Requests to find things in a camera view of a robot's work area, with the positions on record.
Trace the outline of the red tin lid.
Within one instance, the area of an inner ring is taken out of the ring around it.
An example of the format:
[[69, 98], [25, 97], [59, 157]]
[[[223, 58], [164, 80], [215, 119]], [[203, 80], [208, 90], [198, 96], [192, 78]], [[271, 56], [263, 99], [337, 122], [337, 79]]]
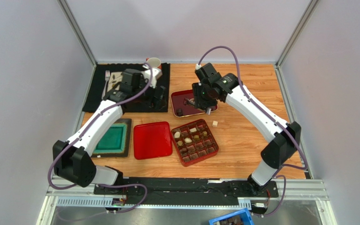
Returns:
[[137, 160], [170, 156], [173, 150], [169, 123], [162, 121], [135, 126], [133, 145]]

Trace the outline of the white round chocolate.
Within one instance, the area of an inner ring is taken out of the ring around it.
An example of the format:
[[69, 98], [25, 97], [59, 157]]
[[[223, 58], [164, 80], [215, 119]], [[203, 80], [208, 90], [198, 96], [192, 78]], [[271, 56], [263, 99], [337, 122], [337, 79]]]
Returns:
[[193, 140], [191, 138], [185, 138], [184, 141], [185, 141], [185, 143], [192, 143], [193, 142]]
[[178, 132], [175, 132], [175, 133], [174, 133], [174, 138], [179, 138], [180, 135], [181, 135], [181, 133], [180, 133], [179, 131], [178, 131]]

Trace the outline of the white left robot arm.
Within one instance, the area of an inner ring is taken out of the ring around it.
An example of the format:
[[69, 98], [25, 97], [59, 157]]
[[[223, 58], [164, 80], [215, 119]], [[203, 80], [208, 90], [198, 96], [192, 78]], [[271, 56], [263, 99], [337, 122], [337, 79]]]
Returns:
[[90, 119], [66, 141], [58, 140], [53, 145], [53, 162], [48, 170], [48, 183], [54, 189], [52, 174], [70, 181], [71, 187], [87, 187], [96, 184], [111, 187], [119, 177], [115, 169], [95, 165], [91, 159], [97, 144], [111, 127], [122, 117], [125, 104], [144, 95], [148, 88], [154, 89], [162, 71], [144, 63], [145, 71], [126, 69], [119, 89], [105, 93], [99, 107]]

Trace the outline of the red chocolate box with tray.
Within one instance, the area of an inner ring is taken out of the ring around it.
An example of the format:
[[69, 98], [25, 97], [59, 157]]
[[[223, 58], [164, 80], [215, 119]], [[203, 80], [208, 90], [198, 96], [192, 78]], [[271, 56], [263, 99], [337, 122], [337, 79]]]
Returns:
[[[197, 131], [195, 133], [190, 133], [190, 128], [196, 128]], [[174, 133], [178, 131], [181, 133], [180, 137], [174, 138]], [[203, 136], [203, 131], [207, 131], [208, 135]], [[219, 151], [218, 143], [215, 140], [210, 128], [208, 127], [208, 124], [203, 119], [195, 120], [176, 127], [171, 130], [171, 134], [172, 142], [179, 156], [180, 163], [184, 167], [188, 167], [211, 158], [217, 155]], [[198, 140], [194, 139], [195, 135], [199, 135]], [[191, 138], [193, 142], [185, 143], [185, 138]], [[178, 141], [182, 141], [183, 145], [178, 146]]]

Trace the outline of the metal serving tongs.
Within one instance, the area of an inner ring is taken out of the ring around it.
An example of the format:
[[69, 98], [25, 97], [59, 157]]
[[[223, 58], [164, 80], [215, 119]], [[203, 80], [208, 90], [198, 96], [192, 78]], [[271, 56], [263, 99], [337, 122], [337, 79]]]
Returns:
[[187, 114], [194, 115], [194, 114], [201, 114], [201, 113], [207, 113], [212, 110], [211, 107], [203, 107], [197, 104], [193, 98], [187, 98], [185, 97], [183, 99], [183, 104], [187, 109]]

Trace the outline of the red chocolate serving tray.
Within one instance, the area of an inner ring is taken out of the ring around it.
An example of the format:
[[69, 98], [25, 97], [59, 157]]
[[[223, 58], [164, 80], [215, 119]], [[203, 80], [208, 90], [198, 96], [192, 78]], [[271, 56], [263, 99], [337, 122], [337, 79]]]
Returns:
[[[172, 109], [173, 109], [174, 116], [176, 116], [178, 118], [184, 118], [184, 117], [199, 115], [199, 114], [194, 114], [194, 115], [187, 114], [187, 109], [183, 104], [184, 98], [193, 98], [194, 99], [193, 90], [190, 89], [190, 90], [176, 91], [171, 94], [171, 102], [172, 102]], [[176, 109], [178, 109], [178, 108], [181, 108], [183, 110], [184, 116], [179, 117], [176, 115]]]

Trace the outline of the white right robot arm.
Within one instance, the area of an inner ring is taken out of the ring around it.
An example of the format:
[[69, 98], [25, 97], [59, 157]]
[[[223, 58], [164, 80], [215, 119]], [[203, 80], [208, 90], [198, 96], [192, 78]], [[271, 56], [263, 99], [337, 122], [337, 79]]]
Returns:
[[297, 151], [301, 126], [270, 111], [234, 74], [222, 76], [211, 63], [197, 64], [195, 74], [199, 79], [192, 84], [195, 108], [208, 113], [218, 101], [226, 103], [250, 121], [267, 141], [261, 162], [247, 179], [250, 189], [261, 190]]

